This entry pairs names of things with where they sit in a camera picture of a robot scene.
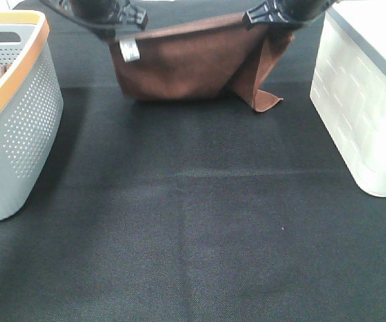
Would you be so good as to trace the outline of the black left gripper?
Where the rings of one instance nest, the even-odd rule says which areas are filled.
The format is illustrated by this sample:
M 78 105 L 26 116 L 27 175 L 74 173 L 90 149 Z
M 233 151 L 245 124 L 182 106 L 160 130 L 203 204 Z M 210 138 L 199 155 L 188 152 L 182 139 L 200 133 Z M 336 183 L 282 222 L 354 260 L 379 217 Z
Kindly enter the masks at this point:
M 104 42 L 110 42 L 122 34 L 143 31 L 148 24 L 147 11 L 131 1 L 68 0 L 43 1 L 42 4 L 89 30 Z

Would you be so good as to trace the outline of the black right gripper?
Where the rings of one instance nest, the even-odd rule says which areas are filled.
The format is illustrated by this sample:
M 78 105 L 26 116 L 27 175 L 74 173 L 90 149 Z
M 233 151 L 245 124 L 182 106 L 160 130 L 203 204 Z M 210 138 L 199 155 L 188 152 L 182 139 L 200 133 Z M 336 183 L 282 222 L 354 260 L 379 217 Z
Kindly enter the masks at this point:
M 314 22 L 333 4 L 331 0 L 266 0 L 247 10 L 242 21 L 247 28 L 267 23 L 298 30 Z

